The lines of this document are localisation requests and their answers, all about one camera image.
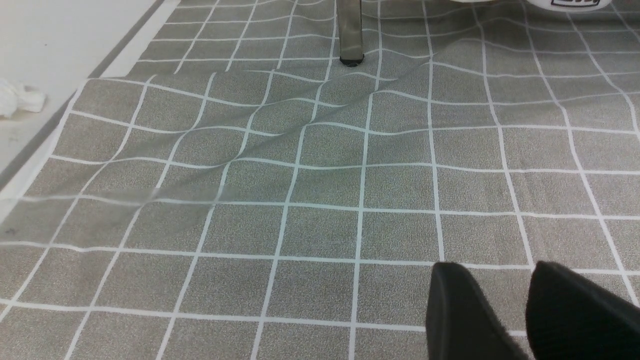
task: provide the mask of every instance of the white tissue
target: white tissue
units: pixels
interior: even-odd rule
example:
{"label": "white tissue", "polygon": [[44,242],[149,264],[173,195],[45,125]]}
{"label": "white tissue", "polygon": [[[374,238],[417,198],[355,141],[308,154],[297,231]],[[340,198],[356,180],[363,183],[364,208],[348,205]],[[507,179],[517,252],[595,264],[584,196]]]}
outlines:
{"label": "white tissue", "polygon": [[17,110],[39,113],[44,107],[45,94],[27,91],[22,84],[0,79],[0,116],[10,119]]}

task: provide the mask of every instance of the metal leg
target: metal leg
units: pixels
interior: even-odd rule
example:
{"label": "metal leg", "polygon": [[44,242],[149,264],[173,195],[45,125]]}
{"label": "metal leg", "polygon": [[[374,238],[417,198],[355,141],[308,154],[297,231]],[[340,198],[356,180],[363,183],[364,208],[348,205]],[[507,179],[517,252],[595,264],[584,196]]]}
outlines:
{"label": "metal leg", "polygon": [[338,31],[340,36],[340,61],[354,67],[364,60],[362,46],[361,0],[336,0]]}

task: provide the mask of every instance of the black logo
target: black logo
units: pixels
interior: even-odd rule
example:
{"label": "black logo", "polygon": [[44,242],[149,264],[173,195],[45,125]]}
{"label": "black logo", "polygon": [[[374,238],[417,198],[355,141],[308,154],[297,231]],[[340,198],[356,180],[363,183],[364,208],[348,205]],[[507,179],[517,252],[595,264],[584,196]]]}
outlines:
{"label": "black logo", "polygon": [[591,8],[599,4],[600,0],[551,0],[552,6],[563,8]]}

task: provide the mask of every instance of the gray floor mat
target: gray floor mat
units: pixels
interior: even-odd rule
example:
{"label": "gray floor mat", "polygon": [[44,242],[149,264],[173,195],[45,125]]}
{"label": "gray floor mat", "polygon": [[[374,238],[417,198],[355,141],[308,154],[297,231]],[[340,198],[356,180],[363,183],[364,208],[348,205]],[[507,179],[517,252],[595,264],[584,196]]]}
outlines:
{"label": "gray floor mat", "polygon": [[365,1],[354,69],[334,13],[183,0],[80,89],[0,228],[1,359],[425,359],[442,260],[524,345],[537,260],[637,304],[638,4]]}

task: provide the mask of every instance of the rubber foot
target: rubber foot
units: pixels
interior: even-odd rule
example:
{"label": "rubber foot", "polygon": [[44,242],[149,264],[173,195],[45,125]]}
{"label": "rubber foot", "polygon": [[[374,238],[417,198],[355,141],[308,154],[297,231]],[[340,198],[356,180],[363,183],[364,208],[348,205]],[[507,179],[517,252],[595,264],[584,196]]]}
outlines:
{"label": "rubber foot", "polygon": [[364,61],[364,55],[362,55],[362,59],[359,60],[345,60],[340,57],[340,62],[343,63],[346,67],[356,67],[360,65]]}

